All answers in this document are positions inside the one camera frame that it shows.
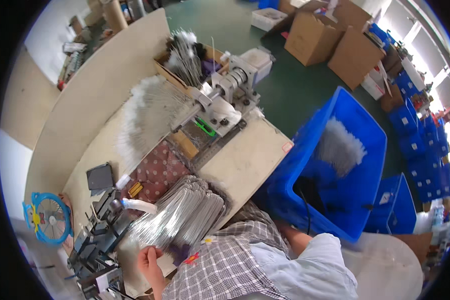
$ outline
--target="person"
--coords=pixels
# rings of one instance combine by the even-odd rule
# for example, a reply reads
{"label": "person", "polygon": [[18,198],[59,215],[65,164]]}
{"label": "person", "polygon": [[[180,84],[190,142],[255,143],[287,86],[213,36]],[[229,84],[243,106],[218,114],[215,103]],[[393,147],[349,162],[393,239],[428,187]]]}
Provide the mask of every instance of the person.
{"label": "person", "polygon": [[[191,248],[169,284],[157,264],[161,249],[142,249],[137,267],[157,300],[358,298],[338,238],[328,233],[312,238],[276,224],[248,201],[221,230]],[[280,233],[297,258],[290,258]]]}

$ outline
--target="white flower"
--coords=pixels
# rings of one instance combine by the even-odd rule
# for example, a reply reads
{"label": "white flower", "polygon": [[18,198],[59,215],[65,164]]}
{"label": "white flower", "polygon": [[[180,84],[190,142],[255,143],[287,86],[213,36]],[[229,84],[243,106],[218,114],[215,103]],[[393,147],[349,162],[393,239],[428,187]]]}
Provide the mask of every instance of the white flower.
{"label": "white flower", "polygon": [[207,236],[205,237],[201,243],[203,244],[207,244],[207,245],[211,245],[212,243],[214,243],[217,240],[217,238],[213,235]]}

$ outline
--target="polka dot cloth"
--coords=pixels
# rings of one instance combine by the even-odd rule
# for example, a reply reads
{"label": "polka dot cloth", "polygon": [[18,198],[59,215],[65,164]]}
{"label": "polka dot cloth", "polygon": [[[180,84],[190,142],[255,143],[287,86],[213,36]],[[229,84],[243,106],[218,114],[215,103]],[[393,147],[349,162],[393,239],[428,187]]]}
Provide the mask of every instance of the polka dot cloth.
{"label": "polka dot cloth", "polygon": [[168,146],[167,141],[162,141],[140,162],[130,174],[132,180],[121,190],[122,198],[130,198],[128,190],[140,182],[143,189],[134,199],[155,203],[178,179],[190,174]]}

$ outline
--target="cartoon fan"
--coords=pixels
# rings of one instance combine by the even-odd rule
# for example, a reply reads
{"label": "cartoon fan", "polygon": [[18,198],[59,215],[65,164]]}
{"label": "cartoon fan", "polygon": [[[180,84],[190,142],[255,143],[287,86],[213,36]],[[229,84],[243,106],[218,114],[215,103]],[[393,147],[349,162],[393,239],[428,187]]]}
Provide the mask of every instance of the cartoon fan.
{"label": "cartoon fan", "polygon": [[34,228],[39,241],[63,243],[68,235],[73,237],[70,208],[52,193],[31,193],[31,205],[23,204],[28,228]]}

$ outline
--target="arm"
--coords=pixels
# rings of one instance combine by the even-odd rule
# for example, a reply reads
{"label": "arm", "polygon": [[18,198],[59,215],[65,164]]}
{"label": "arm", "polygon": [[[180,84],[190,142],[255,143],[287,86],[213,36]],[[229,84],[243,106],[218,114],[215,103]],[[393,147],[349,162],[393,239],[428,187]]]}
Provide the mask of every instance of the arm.
{"label": "arm", "polygon": [[286,237],[288,243],[292,246],[292,251],[297,256],[305,250],[309,242],[312,240],[311,236],[300,232],[289,225],[279,223],[277,224],[277,227],[278,230]]}
{"label": "arm", "polygon": [[162,269],[157,264],[157,258],[162,255],[161,249],[157,249],[155,246],[147,246],[140,250],[137,260],[137,267],[150,283],[156,300],[162,300],[162,292],[167,286]]}

